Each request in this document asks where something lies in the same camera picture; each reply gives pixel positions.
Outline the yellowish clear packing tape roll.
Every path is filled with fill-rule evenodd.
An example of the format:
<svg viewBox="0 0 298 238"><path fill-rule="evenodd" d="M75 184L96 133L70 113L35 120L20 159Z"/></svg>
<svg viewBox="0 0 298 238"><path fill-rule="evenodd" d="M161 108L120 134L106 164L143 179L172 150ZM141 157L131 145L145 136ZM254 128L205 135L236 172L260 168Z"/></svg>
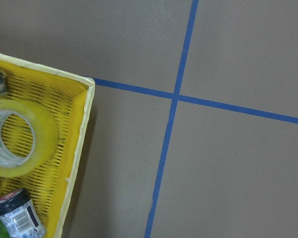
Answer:
<svg viewBox="0 0 298 238"><path fill-rule="evenodd" d="M59 141L56 120L28 100L0 100L0 177L24 175L50 159Z"/></svg>

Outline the yellow woven tray basket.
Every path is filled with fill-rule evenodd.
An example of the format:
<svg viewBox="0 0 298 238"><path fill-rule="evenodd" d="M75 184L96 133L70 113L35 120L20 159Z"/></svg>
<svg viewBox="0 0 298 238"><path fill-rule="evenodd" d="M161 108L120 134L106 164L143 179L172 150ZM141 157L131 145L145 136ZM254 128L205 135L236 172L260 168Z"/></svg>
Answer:
<svg viewBox="0 0 298 238"><path fill-rule="evenodd" d="M53 156L18 177L0 177L0 196L25 188L45 225L48 238L59 238L71 201L95 92L89 77L0 53L0 70L9 93L0 100L28 100L47 108L59 129Z"/></svg>

